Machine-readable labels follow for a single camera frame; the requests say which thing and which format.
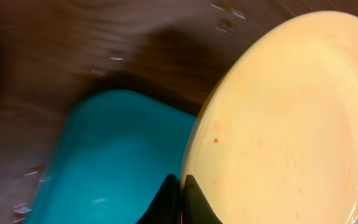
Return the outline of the yellow plate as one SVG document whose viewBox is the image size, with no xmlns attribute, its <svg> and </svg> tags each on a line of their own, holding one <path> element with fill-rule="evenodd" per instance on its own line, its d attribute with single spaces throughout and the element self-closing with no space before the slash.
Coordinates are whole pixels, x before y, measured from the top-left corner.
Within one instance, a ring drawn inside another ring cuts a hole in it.
<svg viewBox="0 0 358 224">
<path fill-rule="evenodd" d="M 205 101 L 183 158 L 223 223 L 358 223 L 358 17 L 261 37 Z"/>
</svg>

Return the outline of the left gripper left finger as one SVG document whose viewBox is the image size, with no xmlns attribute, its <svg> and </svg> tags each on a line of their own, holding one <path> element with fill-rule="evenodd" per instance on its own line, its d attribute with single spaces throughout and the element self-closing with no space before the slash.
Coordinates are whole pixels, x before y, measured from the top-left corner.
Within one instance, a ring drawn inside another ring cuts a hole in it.
<svg viewBox="0 0 358 224">
<path fill-rule="evenodd" d="M 137 224 L 177 224 L 179 182 L 168 174 Z"/>
</svg>

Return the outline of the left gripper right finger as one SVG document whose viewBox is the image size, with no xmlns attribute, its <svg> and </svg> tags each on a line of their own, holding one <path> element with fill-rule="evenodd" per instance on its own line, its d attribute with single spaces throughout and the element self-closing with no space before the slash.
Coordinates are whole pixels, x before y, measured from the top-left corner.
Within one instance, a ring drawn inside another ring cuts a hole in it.
<svg viewBox="0 0 358 224">
<path fill-rule="evenodd" d="M 183 223 L 222 224 L 192 175 L 186 176 L 183 189 Z"/>
</svg>

